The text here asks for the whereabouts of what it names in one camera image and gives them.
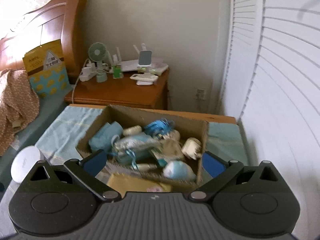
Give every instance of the yellow package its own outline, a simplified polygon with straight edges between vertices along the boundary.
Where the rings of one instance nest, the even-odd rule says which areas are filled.
[[[27,52],[22,59],[29,82],[45,98],[70,86],[61,40],[51,41]]]
[[[107,185],[118,191],[122,197],[128,191],[134,192],[170,192],[172,186],[161,182],[139,179],[133,176],[113,173]]]

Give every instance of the remote control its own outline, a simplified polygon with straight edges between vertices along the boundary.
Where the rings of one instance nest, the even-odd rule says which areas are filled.
[[[150,74],[134,74],[130,78],[138,81],[154,82],[159,77],[156,75],[150,75]]]

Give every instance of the silver screw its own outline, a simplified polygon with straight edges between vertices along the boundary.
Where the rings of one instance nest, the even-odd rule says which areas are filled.
[[[102,194],[102,196],[104,198],[107,198],[107,199],[114,199],[114,198],[117,198],[118,197],[118,192],[116,191],[113,191],[113,190],[109,190],[109,191],[106,191]]]
[[[207,194],[202,191],[194,191],[191,193],[193,199],[204,199],[207,197]]]

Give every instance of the gray ribbed surface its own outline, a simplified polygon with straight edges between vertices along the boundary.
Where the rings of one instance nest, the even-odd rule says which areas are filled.
[[[181,193],[128,193],[117,203],[103,204],[80,230],[52,240],[245,240],[223,228],[204,204],[185,200]],[[15,240],[43,239],[20,234]],[[293,240],[289,235],[274,240]]]

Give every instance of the white closet door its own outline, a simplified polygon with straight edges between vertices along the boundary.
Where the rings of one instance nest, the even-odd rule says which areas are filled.
[[[221,112],[243,126],[252,164],[267,159],[278,168],[301,207],[294,234],[313,240],[320,235],[320,0],[250,0],[250,12],[233,1]],[[252,15],[254,23],[238,20]]]

